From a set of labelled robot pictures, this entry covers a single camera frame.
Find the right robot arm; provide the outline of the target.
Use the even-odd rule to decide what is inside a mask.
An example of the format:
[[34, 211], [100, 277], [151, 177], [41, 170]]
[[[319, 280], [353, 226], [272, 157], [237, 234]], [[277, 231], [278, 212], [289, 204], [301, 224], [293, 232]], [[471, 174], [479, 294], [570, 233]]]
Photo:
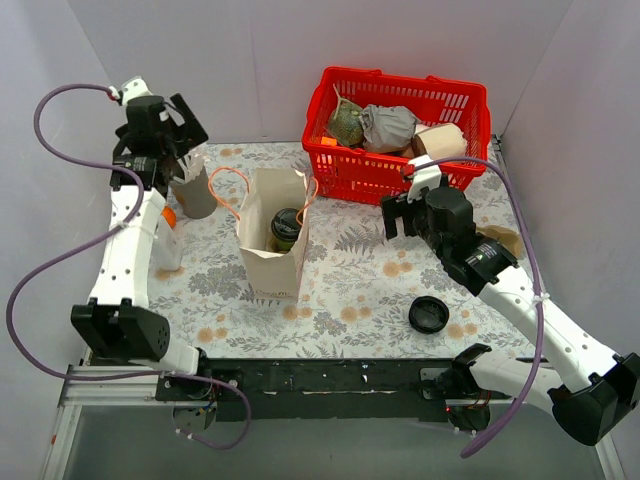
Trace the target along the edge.
[[548, 411], [574, 440], [597, 445], [639, 404], [639, 356], [621, 355], [596, 340], [552, 300], [538, 293], [516, 257], [480, 233], [473, 207], [452, 187], [425, 188], [421, 198], [402, 194], [381, 201], [385, 235], [421, 238], [445, 273], [505, 317], [551, 365], [542, 372], [472, 346], [455, 359], [454, 389], [464, 397], [498, 391]]

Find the green paper coffee cup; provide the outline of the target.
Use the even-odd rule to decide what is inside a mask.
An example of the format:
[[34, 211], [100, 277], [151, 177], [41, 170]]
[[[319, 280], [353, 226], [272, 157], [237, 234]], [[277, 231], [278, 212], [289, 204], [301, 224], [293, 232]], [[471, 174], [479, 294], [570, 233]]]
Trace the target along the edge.
[[286, 254], [293, 248], [298, 238], [298, 235], [279, 236], [273, 233], [270, 243], [271, 249], [274, 253]]

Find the beige paper bag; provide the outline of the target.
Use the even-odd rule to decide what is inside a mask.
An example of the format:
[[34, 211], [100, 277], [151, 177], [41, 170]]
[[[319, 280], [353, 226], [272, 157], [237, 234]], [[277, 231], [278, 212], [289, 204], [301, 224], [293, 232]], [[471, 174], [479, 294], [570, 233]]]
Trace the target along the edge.
[[[222, 172], [233, 172], [246, 193], [236, 208], [214, 186]], [[236, 238], [247, 280], [257, 299], [298, 298], [310, 221], [308, 209], [318, 183], [293, 168], [258, 168], [248, 177], [231, 167], [219, 167], [208, 179], [210, 194], [236, 219]]]

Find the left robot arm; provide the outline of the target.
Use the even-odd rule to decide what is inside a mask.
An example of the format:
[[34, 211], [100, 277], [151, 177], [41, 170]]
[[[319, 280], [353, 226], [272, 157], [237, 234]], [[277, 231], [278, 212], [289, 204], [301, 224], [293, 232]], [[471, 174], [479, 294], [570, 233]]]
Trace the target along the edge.
[[200, 353], [178, 340], [168, 320], [149, 308], [151, 263], [164, 270], [181, 266], [182, 246], [164, 210], [169, 186], [184, 180], [190, 153], [208, 136], [181, 94], [142, 95], [123, 102], [126, 122], [116, 131], [110, 177], [111, 228], [100, 271], [71, 323], [100, 358], [177, 372], [178, 387], [193, 400], [213, 386], [198, 366]]

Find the black plastic cup lid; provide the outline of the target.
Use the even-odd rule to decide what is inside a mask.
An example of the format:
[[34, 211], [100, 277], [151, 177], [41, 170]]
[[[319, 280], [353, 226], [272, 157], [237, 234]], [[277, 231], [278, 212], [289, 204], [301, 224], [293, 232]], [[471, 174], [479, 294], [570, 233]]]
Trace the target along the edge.
[[301, 224], [297, 220], [295, 208], [283, 208], [277, 211], [271, 220], [271, 231], [279, 236], [299, 235]]

